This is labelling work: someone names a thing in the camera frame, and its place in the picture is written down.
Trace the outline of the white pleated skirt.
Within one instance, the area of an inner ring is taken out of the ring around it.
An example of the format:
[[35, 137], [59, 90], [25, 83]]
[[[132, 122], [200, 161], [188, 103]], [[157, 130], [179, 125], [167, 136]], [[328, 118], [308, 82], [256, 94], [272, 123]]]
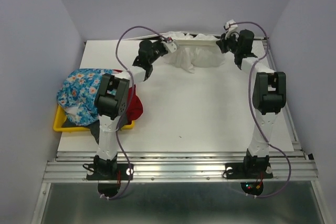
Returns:
[[225, 54], [221, 53], [216, 45], [218, 38], [213, 35], [193, 36], [181, 31], [170, 31], [163, 36], [176, 40], [178, 44], [175, 52], [163, 56], [166, 64], [193, 73], [195, 67], [219, 67], [225, 63]]

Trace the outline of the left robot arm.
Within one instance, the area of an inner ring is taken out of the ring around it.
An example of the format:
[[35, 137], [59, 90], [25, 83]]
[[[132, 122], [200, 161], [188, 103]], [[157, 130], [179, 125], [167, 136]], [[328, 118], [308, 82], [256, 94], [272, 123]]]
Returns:
[[99, 116], [99, 143], [92, 165], [95, 173], [106, 179], [116, 175], [118, 130], [130, 104], [129, 91], [134, 92], [136, 84], [146, 81], [152, 74], [153, 63], [168, 53], [166, 41], [144, 40], [130, 68], [116, 75], [102, 76], [94, 101]]

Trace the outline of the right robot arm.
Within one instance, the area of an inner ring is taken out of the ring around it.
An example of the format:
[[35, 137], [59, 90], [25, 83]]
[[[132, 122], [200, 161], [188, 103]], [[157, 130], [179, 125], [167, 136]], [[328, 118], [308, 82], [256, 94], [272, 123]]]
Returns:
[[262, 63], [252, 52], [254, 33], [227, 31], [216, 42], [221, 52], [231, 52], [235, 65], [248, 74], [248, 102], [255, 123], [251, 142], [242, 162], [227, 163], [227, 179], [272, 177], [269, 144], [274, 122], [286, 105], [286, 74]]

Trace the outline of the red skirt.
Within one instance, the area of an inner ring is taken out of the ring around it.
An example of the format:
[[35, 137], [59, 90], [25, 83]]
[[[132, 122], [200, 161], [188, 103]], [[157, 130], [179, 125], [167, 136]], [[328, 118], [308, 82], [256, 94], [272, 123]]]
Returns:
[[140, 118], [143, 114], [143, 104], [136, 93], [137, 85], [134, 75], [131, 76], [126, 71], [118, 72], [113, 81], [117, 82], [114, 95], [116, 100], [114, 115], [120, 116], [118, 124], [119, 128], [122, 128]]

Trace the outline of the blue floral skirt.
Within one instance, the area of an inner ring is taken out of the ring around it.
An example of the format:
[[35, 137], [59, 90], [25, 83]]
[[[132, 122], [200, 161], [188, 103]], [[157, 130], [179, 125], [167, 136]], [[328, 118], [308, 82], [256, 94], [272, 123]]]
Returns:
[[57, 92], [58, 105], [76, 126], [88, 126], [99, 119], [95, 98], [102, 79], [117, 74], [113, 69], [82, 68], [73, 71]]

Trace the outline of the dark grey dotted skirt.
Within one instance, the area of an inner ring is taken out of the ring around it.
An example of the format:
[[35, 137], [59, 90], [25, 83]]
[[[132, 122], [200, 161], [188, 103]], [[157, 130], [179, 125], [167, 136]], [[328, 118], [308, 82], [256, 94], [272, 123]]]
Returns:
[[95, 142], [99, 144], [99, 138], [100, 138], [100, 124], [99, 122], [92, 123], [88, 126], [88, 129], [90, 130], [91, 135], [94, 137]]

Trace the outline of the yellow plastic tray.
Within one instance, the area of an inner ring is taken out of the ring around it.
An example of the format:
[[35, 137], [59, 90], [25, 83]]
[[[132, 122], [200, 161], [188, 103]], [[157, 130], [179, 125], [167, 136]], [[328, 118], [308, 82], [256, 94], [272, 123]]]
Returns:
[[[119, 127], [118, 130], [131, 130], [135, 126], [135, 120], [128, 123], [127, 118], [124, 117], [124, 125], [123, 127]], [[71, 124], [71, 122], [68, 120], [67, 115], [64, 111], [64, 109], [58, 105], [57, 111], [55, 115], [55, 120], [53, 124], [53, 130], [55, 132], [86, 132], [89, 131], [88, 127], [84, 126], [77, 126], [75, 124]]]

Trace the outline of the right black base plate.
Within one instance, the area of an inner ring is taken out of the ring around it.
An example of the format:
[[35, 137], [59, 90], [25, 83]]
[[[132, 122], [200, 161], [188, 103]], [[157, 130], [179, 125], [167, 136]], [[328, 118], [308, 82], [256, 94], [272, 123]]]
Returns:
[[271, 179], [273, 173], [270, 163], [266, 166], [253, 166], [246, 168], [243, 163], [226, 163], [225, 170], [222, 173], [222, 177], [226, 179]]

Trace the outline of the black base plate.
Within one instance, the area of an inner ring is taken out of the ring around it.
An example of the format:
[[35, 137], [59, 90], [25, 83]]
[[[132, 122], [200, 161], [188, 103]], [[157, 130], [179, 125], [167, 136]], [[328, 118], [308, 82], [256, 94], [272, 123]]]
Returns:
[[86, 180], [132, 180], [133, 164], [117, 164], [112, 170], [98, 171], [93, 164], [84, 163], [82, 166], [87, 174]]
[[271, 179], [273, 173], [270, 163], [266, 166], [253, 166], [246, 168], [243, 163], [226, 163], [225, 170], [222, 173], [222, 177], [226, 179]]

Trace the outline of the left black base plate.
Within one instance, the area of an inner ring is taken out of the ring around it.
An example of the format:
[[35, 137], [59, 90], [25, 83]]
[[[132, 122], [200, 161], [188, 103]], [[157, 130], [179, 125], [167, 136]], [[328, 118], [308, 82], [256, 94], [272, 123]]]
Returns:
[[132, 180], [133, 164], [117, 164], [112, 170], [98, 171], [93, 164], [84, 163], [82, 166], [87, 174], [86, 180]]

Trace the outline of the aluminium rail frame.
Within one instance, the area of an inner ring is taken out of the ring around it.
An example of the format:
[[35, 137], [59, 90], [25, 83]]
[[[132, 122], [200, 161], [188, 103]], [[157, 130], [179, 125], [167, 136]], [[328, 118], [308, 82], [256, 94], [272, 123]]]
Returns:
[[264, 180], [262, 198], [245, 196], [238, 180], [223, 177], [227, 163], [245, 156], [254, 129], [247, 75], [232, 54], [194, 73], [160, 59], [137, 94], [144, 113], [120, 134], [118, 162], [134, 165], [122, 198], [103, 199], [99, 182], [86, 178], [83, 164], [97, 150], [90, 133], [63, 133], [33, 223], [333, 223], [288, 109], [274, 123], [274, 177]]

